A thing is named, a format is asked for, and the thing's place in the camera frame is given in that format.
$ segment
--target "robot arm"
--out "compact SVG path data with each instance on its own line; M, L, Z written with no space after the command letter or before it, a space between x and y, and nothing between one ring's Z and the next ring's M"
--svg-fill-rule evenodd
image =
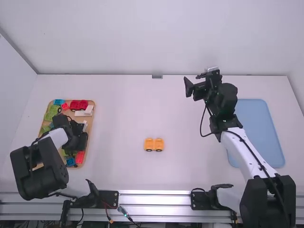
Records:
M228 207L240 212L244 227L295 226L295 182L288 175L280 176L246 136L243 125L234 114L238 89L230 83L222 83L217 67L196 78L206 80L193 84L184 77L186 97L193 95L194 101L205 101L211 134L238 161L247 183L243 192L236 192L231 184L211 186L206 192L211 207Z
M53 117L54 128L36 139L29 147L24 146L10 153L17 188L25 200L42 199L50 193L67 187L68 172L58 149L84 150L88 135L83 124L68 121L66 115Z

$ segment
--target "tabletop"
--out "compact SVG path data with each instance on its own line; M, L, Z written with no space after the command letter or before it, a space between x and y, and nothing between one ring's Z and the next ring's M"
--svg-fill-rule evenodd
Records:
M39 132L46 106L53 99L95 102L95 117L86 163L70 170L65 190L83 195L85 179L99 189L191 190L213 184L244 186L223 146L212 135L201 138L202 101L186 98L184 76L39 75L16 131L11 150L29 145ZM187 76L195 82L195 76ZM304 186L303 114L286 76L223 76L238 87L238 98L267 102L285 156L277 169ZM209 133L205 119L203 133ZM162 152L146 152L144 139L161 137ZM9 152L2 154L1 191L16 192Z

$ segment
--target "blue mat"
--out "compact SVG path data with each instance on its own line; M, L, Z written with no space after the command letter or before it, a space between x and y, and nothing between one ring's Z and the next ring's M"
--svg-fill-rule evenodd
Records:
M243 124L246 134L265 161L273 168L282 168L285 158L267 106L261 99L239 99L235 114ZM229 154L230 165L238 168L237 161Z

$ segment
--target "blue toy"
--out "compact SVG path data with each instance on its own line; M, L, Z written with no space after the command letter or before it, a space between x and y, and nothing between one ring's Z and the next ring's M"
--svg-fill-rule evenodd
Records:
M65 102L66 101L63 99L56 99L56 100L54 100L53 105L62 105Z
M74 165L75 165L75 159L74 158L68 158L67 160L66 160L66 166L67 167L73 167Z

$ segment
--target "metal rail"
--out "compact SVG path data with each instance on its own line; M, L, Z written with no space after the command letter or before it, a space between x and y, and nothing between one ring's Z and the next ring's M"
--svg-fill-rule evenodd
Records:
M193 211L189 191L120 190L119 204L135 222L230 223L228 211ZM0 192L1 220L59 220L65 197L25 201L17 192ZM108 210L114 221L128 221L115 209ZM84 209L83 220L107 221L104 209ZM71 209L69 220L80 220L81 210ZM304 194L296 198L296 223L304 224Z

